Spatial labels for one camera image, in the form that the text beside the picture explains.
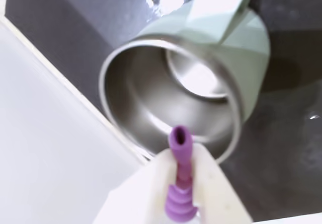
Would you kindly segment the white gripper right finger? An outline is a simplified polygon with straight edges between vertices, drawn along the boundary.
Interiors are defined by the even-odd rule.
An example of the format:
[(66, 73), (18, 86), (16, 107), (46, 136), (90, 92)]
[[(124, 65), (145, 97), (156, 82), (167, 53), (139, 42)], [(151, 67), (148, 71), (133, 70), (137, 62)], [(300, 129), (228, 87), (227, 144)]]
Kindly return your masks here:
[(193, 145), (193, 204), (200, 223), (252, 223), (252, 217), (217, 161), (201, 144)]

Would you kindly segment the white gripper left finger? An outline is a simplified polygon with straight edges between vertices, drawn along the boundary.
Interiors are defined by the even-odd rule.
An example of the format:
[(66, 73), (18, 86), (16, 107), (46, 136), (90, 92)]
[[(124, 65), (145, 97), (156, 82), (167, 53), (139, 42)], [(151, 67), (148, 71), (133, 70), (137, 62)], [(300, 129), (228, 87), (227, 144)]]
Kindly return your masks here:
[(109, 192), (94, 223), (160, 223), (176, 176), (177, 162), (166, 149)]

